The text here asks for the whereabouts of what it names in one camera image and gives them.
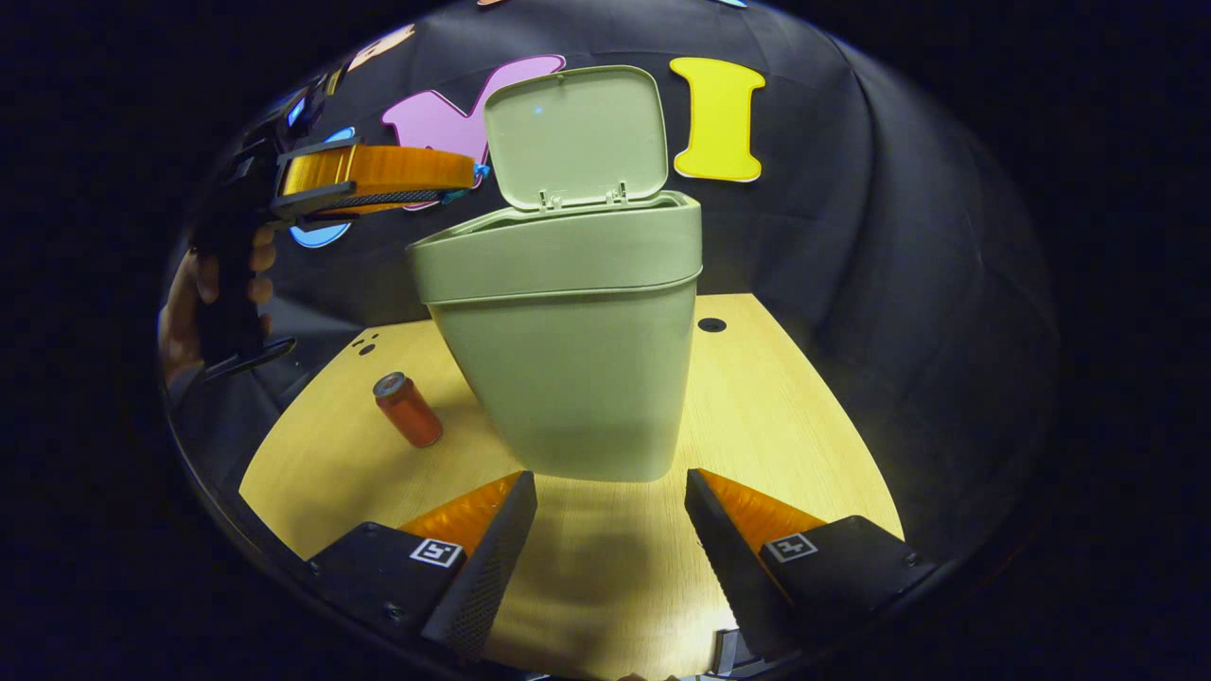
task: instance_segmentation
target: soda can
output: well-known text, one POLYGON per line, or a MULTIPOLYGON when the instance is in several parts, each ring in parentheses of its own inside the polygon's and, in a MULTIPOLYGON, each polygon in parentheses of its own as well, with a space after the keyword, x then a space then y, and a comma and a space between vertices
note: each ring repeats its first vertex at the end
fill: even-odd
POLYGON ((380 378, 374 384, 374 401, 413 447, 427 447, 442 436, 437 414, 403 372, 395 371, 380 378))

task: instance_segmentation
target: lid hinge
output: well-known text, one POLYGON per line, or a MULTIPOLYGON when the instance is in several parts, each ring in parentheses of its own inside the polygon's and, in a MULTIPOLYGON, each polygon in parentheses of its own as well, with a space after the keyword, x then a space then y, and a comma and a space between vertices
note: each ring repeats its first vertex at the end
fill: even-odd
POLYGON ((626 198, 626 183, 619 182, 616 189, 610 189, 606 193, 606 205, 607 206, 626 206, 630 205, 630 200, 626 198))
POLYGON ((545 189, 538 191, 538 212, 558 211, 563 207, 563 199, 559 196, 547 196, 545 189))

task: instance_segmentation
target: green trash can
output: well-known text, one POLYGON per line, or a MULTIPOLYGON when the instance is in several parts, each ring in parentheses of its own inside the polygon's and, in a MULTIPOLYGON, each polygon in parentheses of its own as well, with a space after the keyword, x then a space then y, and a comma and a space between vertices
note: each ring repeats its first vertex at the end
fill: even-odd
POLYGON ((652 481, 677 447, 701 206, 668 177, 656 82, 633 67, 503 87, 484 121, 512 206, 408 247, 421 302, 535 473, 652 481))

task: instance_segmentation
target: wooden table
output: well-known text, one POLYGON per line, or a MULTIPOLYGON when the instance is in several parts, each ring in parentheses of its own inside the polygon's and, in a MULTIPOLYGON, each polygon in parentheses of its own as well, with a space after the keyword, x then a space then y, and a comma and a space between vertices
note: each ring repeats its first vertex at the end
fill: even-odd
MULTIPOLYGON (((685 514, 706 468, 822 520, 853 514, 903 537, 891 496, 840 405, 751 294, 700 296, 672 470, 656 482, 535 476, 538 514, 486 657, 615 680, 705 673, 735 628, 685 514)), ((277 420, 240 493, 300 557, 358 522, 397 527, 523 468, 488 423, 432 321, 368 328, 277 420), (363 354, 367 348, 373 348, 363 354), (374 382, 415 379, 446 434, 415 450, 379 412, 374 382)))

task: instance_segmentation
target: yellow letter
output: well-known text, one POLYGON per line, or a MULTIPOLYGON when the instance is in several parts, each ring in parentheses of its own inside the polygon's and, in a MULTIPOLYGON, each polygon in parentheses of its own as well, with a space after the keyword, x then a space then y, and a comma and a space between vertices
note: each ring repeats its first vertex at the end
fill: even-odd
POLYGON ((765 79, 718 59, 678 57, 668 67, 689 81, 689 147, 673 159, 677 172, 729 182, 761 177, 761 161, 748 153, 750 102, 765 79))

